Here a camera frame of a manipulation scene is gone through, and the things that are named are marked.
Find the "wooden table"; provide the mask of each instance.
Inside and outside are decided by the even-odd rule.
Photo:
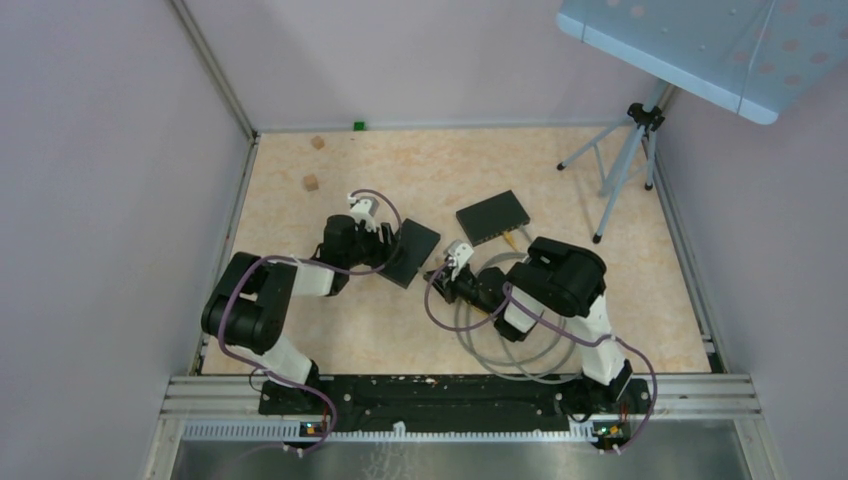
[[[591,243],[606,201],[597,195],[600,178],[590,152],[564,172],[557,162],[590,139],[597,128],[521,128],[265,134],[262,136],[234,251],[308,257],[321,242],[329,215],[347,212],[346,196],[357,188],[383,192],[405,218],[442,234],[434,258],[464,234],[456,210],[512,189],[530,215],[532,235],[573,243],[606,262],[610,320],[617,335],[641,349],[660,372],[709,371],[680,266],[655,191],[629,182],[616,205],[604,241]],[[601,144],[606,157],[618,151],[624,131]],[[324,146],[312,144],[320,136]],[[644,154],[634,168],[644,163]],[[319,189],[307,192],[303,177],[314,174]],[[378,212],[390,220],[388,208]],[[515,235],[520,249],[527,241]],[[478,246],[477,268],[510,251],[503,239]],[[459,345],[454,333],[436,327],[424,313],[425,282],[408,290],[372,275],[351,278],[333,298],[293,298],[284,332],[322,373],[461,374],[485,370]],[[452,324],[454,307],[435,294],[432,310]],[[480,314],[474,313],[474,319]],[[494,327],[472,333],[481,353],[506,359]],[[551,340],[537,326],[519,358]],[[560,345],[528,368],[554,365],[567,349]],[[579,370],[574,355],[563,372]],[[631,357],[636,371],[645,371]],[[251,369],[221,354],[210,342],[203,373],[247,373]]]

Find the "white wall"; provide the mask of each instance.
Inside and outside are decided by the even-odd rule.
[[[561,0],[187,3],[259,130],[611,119],[650,90]]]
[[[163,1],[4,1],[0,65],[0,478],[136,478],[246,141]]]
[[[684,94],[660,139],[725,359],[792,478],[845,478],[848,63],[771,126]]]

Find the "gray floor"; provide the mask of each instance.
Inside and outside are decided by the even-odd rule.
[[[588,444],[337,443],[303,460],[256,443],[181,445],[174,480],[185,479],[748,479],[729,421],[655,421],[624,455],[586,453]],[[226,475],[220,475],[221,469]]]

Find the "wooden block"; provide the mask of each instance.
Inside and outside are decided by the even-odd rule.
[[[312,137],[310,143],[312,143],[312,146],[315,148],[315,150],[321,150],[322,148],[324,148],[324,139],[321,138],[320,135],[315,135],[314,137]]]
[[[307,175],[303,177],[303,186],[306,188],[307,192],[314,192],[318,190],[318,178],[315,175]]]

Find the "robotic arm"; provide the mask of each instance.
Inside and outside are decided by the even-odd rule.
[[[318,380],[318,366],[283,334],[291,297],[334,296],[347,284],[344,273],[358,265],[377,267],[400,252],[398,235],[388,223],[377,225],[379,203],[373,197],[348,198],[348,215],[333,215],[324,227],[324,239],[311,260],[335,269],[299,262],[267,263],[244,285],[227,320],[224,342],[267,370],[298,384]],[[203,310],[202,329],[217,337],[224,307],[239,280],[259,257],[236,253]]]
[[[473,250],[457,240],[445,251],[448,267],[433,282],[448,302],[462,298],[486,313],[494,312],[504,300],[505,282],[513,285],[513,298],[537,315],[546,309],[568,317],[571,332],[589,342],[612,332],[604,296],[606,265],[593,252],[548,238],[537,238],[528,249],[524,263],[516,263],[504,275],[497,267],[487,268],[478,277],[468,264]],[[428,272],[430,278],[435,272]],[[524,340],[536,321],[513,304],[495,320],[495,328],[510,341]],[[632,375],[627,361],[612,340],[598,347],[578,345],[583,375],[590,388],[617,400]]]

